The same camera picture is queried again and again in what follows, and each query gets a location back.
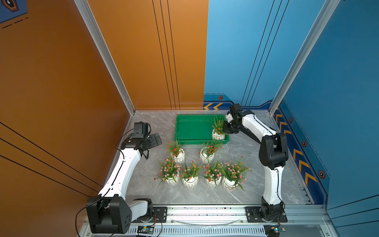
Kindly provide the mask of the orange flower pot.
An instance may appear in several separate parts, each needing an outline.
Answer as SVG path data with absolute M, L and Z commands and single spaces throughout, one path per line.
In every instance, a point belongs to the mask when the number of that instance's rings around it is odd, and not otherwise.
M 224 131 L 224 120 L 222 115 L 216 115 L 212 121 L 212 139 L 225 140 L 226 132 Z
M 201 164 L 196 164 L 194 161 L 192 161 L 189 165 L 185 164 L 182 169 L 181 179 L 186 189 L 193 190 L 198 185 L 198 173 L 201 167 Z

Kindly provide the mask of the red flower pot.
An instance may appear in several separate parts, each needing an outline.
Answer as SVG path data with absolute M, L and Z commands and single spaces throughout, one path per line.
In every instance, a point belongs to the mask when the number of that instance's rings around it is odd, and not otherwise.
M 210 164 L 215 154 L 222 148 L 222 140 L 212 140 L 203 144 L 203 148 L 200 150 L 200 159 L 204 164 Z
M 220 182 L 222 181 L 222 173 L 221 170 L 223 168 L 223 165 L 216 160 L 216 162 L 211 165 L 205 165 L 205 172 L 203 177 L 205 178 L 205 183 L 210 188 L 216 188 Z
M 173 143 L 168 142 L 166 146 L 169 152 L 168 160 L 183 165 L 186 156 L 181 144 L 178 141 L 174 141 Z

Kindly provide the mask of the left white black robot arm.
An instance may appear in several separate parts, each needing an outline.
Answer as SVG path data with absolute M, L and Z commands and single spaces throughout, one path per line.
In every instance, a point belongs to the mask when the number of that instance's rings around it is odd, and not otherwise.
M 162 144 L 160 135 L 133 134 L 120 146 L 117 163 L 96 197 L 90 197 L 85 206 L 89 225 L 94 234 L 125 234 L 137 219 L 150 221 L 155 218 L 150 198 L 137 198 L 126 202 L 126 190 L 136 165 L 149 149 Z

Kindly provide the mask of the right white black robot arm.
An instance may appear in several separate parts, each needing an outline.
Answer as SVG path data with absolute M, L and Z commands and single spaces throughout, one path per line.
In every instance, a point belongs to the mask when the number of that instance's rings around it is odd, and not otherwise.
M 282 173 L 289 158 L 286 135 L 273 130 L 252 111 L 242 109 L 239 104 L 230 106 L 224 121 L 224 131 L 234 134 L 242 131 L 260 143 L 259 160 L 265 169 L 265 189 L 257 215 L 267 222 L 287 222 L 281 195 Z

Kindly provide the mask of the green plastic storage tray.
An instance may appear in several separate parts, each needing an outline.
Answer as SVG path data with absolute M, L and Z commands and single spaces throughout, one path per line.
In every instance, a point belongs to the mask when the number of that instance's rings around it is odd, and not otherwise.
M 189 114 L 176 117 L 174 140 L 183 145 L 200 145 L 213 140 L 216 119 L 223 122 L 225 116 L 215 114 Z

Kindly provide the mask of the pink flower pot front left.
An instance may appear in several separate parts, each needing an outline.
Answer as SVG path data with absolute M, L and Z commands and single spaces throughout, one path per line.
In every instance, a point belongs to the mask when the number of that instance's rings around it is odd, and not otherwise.
M 173 158 L 166 158 L 164 162 L 159 162 L 160 171 L 155 180 L 166 183 L 168 186 L 175 187 L 180 178 L 180 170 L 182 166 L 177 164 Z

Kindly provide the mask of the pink flower pot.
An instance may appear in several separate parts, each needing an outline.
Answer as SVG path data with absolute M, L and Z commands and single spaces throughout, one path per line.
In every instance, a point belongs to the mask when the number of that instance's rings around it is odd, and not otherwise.
M 182 166 L 177 164 L 173 158 L 166 158 L 164 162 L 159 162 L 160 171 L 155 180 L 166 183 L 168 186 L 175 187 L 180 178 L 180 170 Z
M 226 189 L 234 190 L 240 188 L 244 191 L 243 184 L 246 181 L 247 173 L 250 171 L 251 169 L 245 165 L 243 157 L 236 161 L 222 164 L 221 173 Z

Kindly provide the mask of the pink flower pot front right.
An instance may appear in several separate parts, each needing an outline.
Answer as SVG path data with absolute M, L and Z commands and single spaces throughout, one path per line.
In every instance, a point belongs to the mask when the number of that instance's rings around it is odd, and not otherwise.
M 234 190 L 240 188 L 244 191 L 243 184 L 246 181 L 247 173 L 250 171 L 251 169 L 245 165 L 243 157 L 236 161 L 222 164 L 221 173 L 226 189 Z

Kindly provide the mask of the left green circuit board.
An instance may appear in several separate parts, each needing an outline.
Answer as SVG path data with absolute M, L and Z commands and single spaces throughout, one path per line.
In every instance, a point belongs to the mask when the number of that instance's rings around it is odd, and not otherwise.
M 152 236 L 155 233 L 154 226 L 138 226 L 137 236 Z

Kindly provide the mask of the green circuit board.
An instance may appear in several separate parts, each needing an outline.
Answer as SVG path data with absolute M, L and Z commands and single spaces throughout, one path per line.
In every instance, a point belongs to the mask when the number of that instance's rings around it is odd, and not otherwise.
M 138 226 L 137 236 L 152 236 L 155 233 L 154 226 Z
M 282 226 L 264 226 L 265 235 L 267 237 L 280 237 L 280 234 L 286 232 Z

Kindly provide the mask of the right green circuit board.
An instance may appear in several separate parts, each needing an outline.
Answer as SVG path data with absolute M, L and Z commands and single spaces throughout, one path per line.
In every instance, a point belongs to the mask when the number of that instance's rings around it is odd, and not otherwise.
M 282 226 L 264 226 L 265 235 L 267 237 L 280 237 L 280 234 L 286 232 Z

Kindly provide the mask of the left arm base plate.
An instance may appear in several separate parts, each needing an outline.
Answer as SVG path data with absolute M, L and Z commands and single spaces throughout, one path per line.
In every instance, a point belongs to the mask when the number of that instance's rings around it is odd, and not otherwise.
M 132 223 L 154 223 L 156 218 L 158 222 L 166 223 L 168 208 L 166 206 L 153 206 L 152 214 L 147 216 L 142 216 L 134 220 Z

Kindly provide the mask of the aluminium front rail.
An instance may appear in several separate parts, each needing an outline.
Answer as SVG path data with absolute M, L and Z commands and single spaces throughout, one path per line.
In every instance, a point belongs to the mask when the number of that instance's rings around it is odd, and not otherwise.
M 166 224 L 230 225 L 230 224 L 276 224 L 282 225 L 328 225 L 332 221 L 321 205 L 287 204 L 281 217 L 263 220 L 258 205 L 246 204 L 201 204 L 165 205 L 156 204 L 154 210 Z

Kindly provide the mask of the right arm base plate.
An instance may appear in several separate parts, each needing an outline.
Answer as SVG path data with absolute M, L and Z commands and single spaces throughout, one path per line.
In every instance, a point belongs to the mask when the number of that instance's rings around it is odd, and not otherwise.
M 287 215 L 284 211 L 269 214 L 268 210 L 262 209 L 261 206 L 247 206 L 245 207 L 245 214 L 248 223 L 287 223 Z

